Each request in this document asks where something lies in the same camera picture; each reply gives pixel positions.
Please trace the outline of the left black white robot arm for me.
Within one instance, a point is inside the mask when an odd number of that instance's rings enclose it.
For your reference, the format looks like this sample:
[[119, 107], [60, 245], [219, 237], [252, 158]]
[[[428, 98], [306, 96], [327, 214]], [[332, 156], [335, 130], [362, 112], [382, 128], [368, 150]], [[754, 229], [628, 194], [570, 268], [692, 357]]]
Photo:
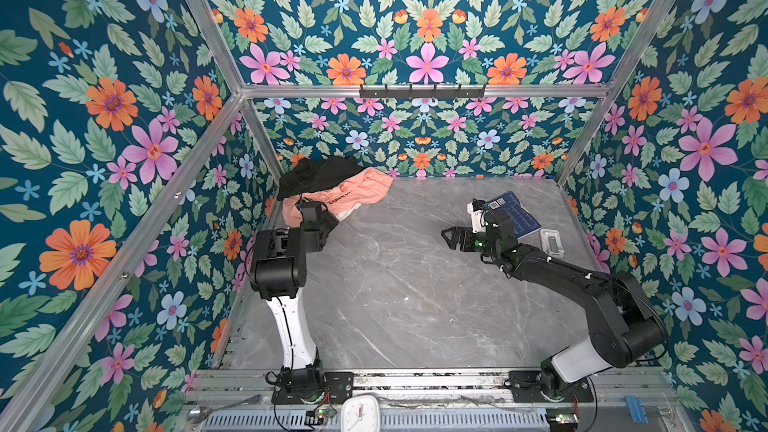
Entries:
[[268, 305], [282, 347], [280, 371], [272, 379], [273, 401], [312, 404], [324, 398], [326, 378], [304, 307], [307, 255], [323, 250], [338, 220], [318, 201], [300, 199], [297, 210], [298, 226], [256, 234], [248, 279]]

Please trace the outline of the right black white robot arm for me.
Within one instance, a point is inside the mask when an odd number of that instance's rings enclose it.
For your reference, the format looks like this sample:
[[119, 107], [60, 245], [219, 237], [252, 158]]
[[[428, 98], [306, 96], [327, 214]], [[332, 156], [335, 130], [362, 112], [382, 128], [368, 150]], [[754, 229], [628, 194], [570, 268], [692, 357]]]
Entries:
[[543, 360], [528, 388], [558, 401], [592, 375], [625, 368], [667, 343], [666, 327], [633, 275], [591, 271], [557, 259], [520, 242], [513, 220], [490, 210], [482, 213], [481, 222], [482, 229], [454, 226], [441, 236], [449, 249], [477, 253], [507, 278], [538, 284], [585, 313], [586, 338]]

